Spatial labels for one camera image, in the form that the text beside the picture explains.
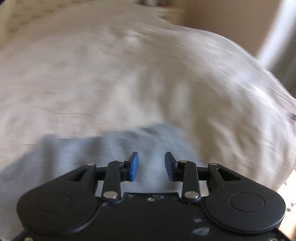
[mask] brown wall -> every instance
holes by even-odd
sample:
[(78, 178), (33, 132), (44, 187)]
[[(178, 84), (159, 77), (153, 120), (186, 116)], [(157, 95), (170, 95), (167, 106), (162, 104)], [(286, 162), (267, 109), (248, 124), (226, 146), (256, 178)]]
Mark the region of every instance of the brown wall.
[(225, 36), (256, 55), (281, 0), (176, 0), (185, 25)]

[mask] white bed sheet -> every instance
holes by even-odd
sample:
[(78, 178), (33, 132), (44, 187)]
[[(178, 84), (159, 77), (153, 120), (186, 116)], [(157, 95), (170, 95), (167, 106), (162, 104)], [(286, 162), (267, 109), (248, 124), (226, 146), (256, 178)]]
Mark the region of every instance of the white bed sheet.
[(0, 51), (0, 168), (42, 135), (169, 121), (205, 163), (277, 189), (295, 167), (295, 99), (241, 47), (122, 0), (70, 7)]

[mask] black robotic gripper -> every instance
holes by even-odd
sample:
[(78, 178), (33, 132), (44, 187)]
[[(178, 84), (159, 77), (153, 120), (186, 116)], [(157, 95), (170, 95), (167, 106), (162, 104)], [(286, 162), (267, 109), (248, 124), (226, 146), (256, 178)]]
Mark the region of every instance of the black robotic gripper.
[[(217, 163), (196, 167), (168, 152), (169, 180), (183, 182), (178, 193), (125, 193), (134, 181), (139, 155), (107, 167), (86, 164), (27, 193), (18, 201), (24, 227), (17, 240), (30, 241), (288, 241), (277, 228), (285, 202), (273, 190)], [(96, 197), (103, 180), (102, 196)], [(201, 197), (199, 181), (209, 195)]]

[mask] scratch mark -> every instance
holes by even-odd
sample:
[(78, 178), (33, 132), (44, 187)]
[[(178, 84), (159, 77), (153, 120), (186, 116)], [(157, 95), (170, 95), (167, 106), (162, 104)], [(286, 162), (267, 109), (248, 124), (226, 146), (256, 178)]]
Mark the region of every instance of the scratch mark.
[(196, 218), (196, 219), (193, 220), (193, 222), (200, 223), (200, 222), (202, 222), (202, 219), (201, 218)]
[(207, 236), (210, 232), (209, 227), (202, 227), (198, 229), (194, 229), (191, 234), (199, 235), (199, 236)]
[(152, 195), (156, 200), (164, 199), (165, 196), (163, 195)]

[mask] beige blanket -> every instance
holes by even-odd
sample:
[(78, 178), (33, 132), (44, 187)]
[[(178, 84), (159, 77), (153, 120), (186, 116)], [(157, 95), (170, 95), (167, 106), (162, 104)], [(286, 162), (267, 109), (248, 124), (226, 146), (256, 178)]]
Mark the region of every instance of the beige blanket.
[(0, 160), (45, 133), (169, 121), (208, 162), (277, 189), (295, 163), (296, 101), (242, 48), (122, 0), (36, 20), (0, 51)]

